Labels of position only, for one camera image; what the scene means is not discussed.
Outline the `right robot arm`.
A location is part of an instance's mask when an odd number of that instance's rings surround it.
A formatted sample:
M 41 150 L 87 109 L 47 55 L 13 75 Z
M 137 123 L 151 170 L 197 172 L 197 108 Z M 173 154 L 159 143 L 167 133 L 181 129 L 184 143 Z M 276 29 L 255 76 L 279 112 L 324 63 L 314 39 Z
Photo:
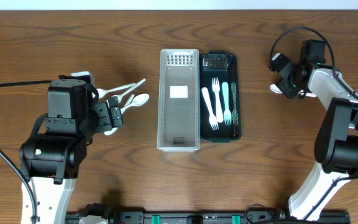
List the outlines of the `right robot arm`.
M 290 216 L 298 220 L 316 221 L 335 193 L 358 179 L 358 94 L 326 64 L 327 47 L 322 40 L 305 40 L 297 64 L 281 53 L 270 59 L 269 69 L 281 76 L 272 91 L 287 98 L 314 95 L 326 109 L 314 144 L 316 162 L 288 199 Z

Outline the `white fork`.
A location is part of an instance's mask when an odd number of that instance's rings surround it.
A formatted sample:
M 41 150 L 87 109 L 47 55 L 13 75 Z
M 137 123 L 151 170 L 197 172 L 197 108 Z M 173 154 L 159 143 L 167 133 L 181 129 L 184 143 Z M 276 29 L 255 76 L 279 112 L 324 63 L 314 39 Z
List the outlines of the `white fork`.
M 222 91 L 223 91 L 223 98 L 224 98 L 224 122 L 225 125 L 231 125 L 232 123 L 232 115 L 229 109 L 229 84 L 228 82 L 222 82 Z
M 221 100 L 220 100 L 220 85 L 219 85 L 219 79 L 218 77 L 214 77 L 212 79 L 212 90 L 215 95 L 215 106 L 216 106 L 216 119 L 217 122 L 222 123 L 223 122 L 223 111 L 221 106 Z
M 209 118 L 208 118 L 209 124 L 211 125 L 213 131 L 217 131 L 219 129 L 219 126 L 218 126 L 217 118 L 213 113 L 209 91 L 206 87 L 202 87 L 201 93 L 209 113 Z

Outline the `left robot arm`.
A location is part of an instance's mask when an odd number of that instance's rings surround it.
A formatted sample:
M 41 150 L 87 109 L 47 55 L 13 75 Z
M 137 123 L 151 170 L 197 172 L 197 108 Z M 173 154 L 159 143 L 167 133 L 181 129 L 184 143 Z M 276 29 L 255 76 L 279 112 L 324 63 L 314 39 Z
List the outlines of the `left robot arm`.
M 48 112 L 40 116 L 20 148 L 21 172 L 35 197 L 36 223 L 63 223 L 79 166 L 96 133 L 120 127 L 119 100 L 99 101 L 84 80 L 52 81 Z

